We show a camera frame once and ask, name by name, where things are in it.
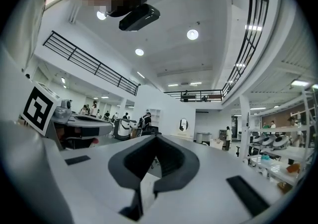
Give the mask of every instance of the black stripe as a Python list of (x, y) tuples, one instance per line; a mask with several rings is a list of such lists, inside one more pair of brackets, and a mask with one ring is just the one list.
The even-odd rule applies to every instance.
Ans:
[(269, 208), (269, 204), (242, 177), (234, 176), (227, 182), (253, 217)]

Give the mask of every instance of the white pillar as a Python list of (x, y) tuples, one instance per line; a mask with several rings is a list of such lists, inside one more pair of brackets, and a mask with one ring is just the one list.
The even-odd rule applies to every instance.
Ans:
[(249, 144), (249, 130), (247, 125), (247, 117), (250, 116), (250, 107), (249, 107), (249, 100), (248, 97), (245, 95), (241, 95), (239, 97), (240, 102), (240, 111), (242, 114), (242, 138), (241, 138), (241, 144), (239, 149), (239, 159), (243, 161), (244, 157), (248, 153), (248, 147)]
[(119, 108), (119, 114), (118, 114), (118, 119), (122, 119), (124, 114), (125, 114), (125, 106), (126, 106), (127, 99), (123, 98), (121, 103), (120, 103), (120, 108)]

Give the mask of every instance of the white table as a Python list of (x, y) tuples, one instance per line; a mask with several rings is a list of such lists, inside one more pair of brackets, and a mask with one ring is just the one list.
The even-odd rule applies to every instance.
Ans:
[(210, 135), (212, 135), (212, 133), (209, 132), (197, 132), (197, 143), (201, 144), (202, 141), (204, 142), (210, 142)]

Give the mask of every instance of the ceiling light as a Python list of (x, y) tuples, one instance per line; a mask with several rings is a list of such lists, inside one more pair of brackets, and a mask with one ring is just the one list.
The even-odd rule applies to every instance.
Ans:
[(248, 29), (249, 29), (249, 30), (253, 30), (253, 31), (261, 31), (263, 28), (260, 27), (260, 26), (250, 25), (250, 26), (248, 27)]
[(253, 108), (251, 108), (251, 110), (262, 110), (262, 109), (266, 109), (266, 107), (253, 107)]
[(309, 83), (305, 82), (305, 81), (300, 81), (300, 80), (294, 80), (292, 82), (292, 85), (296, 85), (296, 86), (307, 86)]
[(135, 53), (136, 53), (136, 55), (139, 55), (139, 56), (143, 56), (144, 55), (144, 51), (142, 49), (140, 49), (140, 48), (136, 49)]
[(145, 78), (143, 75), (141, 75), (139, 72), (137, 72), (139, 74), (139, 76), (141, 76), (142, 78)]
[(187, 33), (187, 37), (190, 40), (195, 40), (199, 37), (199, 33), (197, 30), (189, 30)]
[(105, 20), (106, 19), (106, 15), (100, 11), (97, 12), (97, 17), (99, 20)]

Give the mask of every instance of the metal railing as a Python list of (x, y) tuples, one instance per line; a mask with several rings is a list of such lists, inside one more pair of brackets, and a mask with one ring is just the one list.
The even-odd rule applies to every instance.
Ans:
[(83, 49), (74, 45), (60, 34), (52, 31), (43, 46), (51, 49), (55, 53), (67, 59), (84, 70), (91, 72), (95, 76), (104, 79), (105, 81), (121, 88), (133, 95), (137, 95), (138, 85), (129, 81), (110, 67), (100, 62), (92, 55), (85, 52)]
[(268, 3), (269, 0), (249, 0), (244, 40), (232, 72), (222, 89), (224, 97), (242, 76), (255, 53), (266, 22)]
[(183, 102), (213, 102), (223, 99), (222, 90), (168, 91), (164, 93)]

